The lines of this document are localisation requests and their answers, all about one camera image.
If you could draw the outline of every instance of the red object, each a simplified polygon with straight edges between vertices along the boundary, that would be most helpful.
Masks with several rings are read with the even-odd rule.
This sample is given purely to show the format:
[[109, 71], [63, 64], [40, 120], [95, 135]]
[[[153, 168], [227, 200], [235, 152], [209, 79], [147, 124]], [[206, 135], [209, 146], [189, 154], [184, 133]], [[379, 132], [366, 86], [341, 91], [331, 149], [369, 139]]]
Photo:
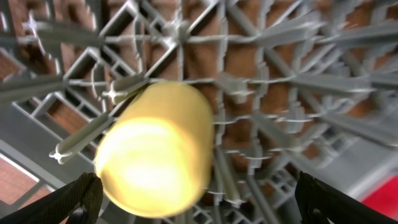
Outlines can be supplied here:
[[398, 177], [388, 180], [362, 203], [387, 217], [396, 219], [398, 217]]

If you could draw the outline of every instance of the yellow cup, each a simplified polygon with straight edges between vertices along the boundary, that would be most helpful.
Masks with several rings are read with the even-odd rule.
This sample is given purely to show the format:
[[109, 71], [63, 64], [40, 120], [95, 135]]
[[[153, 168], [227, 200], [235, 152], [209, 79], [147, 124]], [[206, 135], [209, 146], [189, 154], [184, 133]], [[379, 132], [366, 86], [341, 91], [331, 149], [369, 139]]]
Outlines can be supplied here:
[[179, 82], [149, 86], [97, 149], [95, 169], [105, 194], [142, 217], [183, 212], [209, 183], [213, 133], [210, 105], [194, 87]]

